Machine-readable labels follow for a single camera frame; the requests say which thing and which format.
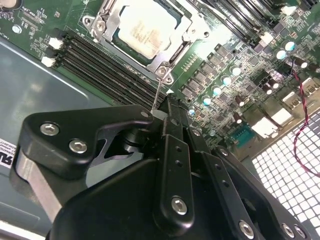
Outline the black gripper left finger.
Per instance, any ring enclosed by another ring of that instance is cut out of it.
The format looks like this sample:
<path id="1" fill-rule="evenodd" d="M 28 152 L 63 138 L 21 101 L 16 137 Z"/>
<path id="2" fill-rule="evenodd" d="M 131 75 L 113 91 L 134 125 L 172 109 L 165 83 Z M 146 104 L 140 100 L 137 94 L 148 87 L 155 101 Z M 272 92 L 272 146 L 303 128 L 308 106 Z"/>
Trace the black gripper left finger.
<path id="1" fill-rule="evenodd" d="M 22 123 L 10 180 L 53 226 L 72 197 L 145 159 L 191 159 L 177 121 L 139 105 L 35 113 Z"/>

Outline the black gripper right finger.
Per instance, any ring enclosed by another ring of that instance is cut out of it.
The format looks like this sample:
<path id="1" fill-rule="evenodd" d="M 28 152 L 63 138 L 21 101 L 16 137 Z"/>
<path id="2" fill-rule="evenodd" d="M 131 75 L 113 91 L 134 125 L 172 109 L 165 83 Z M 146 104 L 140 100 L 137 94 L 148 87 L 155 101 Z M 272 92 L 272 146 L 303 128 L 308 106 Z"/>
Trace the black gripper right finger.
<path id="1" fill-rule="evenodd" d="M 219 240 L 310 240 L 305 227 L 228 150 L 210 151 L 197 128 L 189 124 L 186 105 L 164 100 L 167 116 L 177 121 L 191 151 L 191 168 L 212 187 L 213 222 Z"/>

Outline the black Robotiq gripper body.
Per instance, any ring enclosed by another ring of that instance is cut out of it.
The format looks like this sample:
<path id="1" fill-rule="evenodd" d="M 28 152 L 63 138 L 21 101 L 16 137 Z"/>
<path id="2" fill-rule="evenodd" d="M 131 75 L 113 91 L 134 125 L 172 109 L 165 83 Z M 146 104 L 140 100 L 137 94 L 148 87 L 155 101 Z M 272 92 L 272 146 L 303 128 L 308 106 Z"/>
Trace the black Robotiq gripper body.
<path id="1" fill-rule="evenodd" d="M 192 159 L 143 159 L 72 197 L 51 240 L 219 240 L 212 187 Z"/>

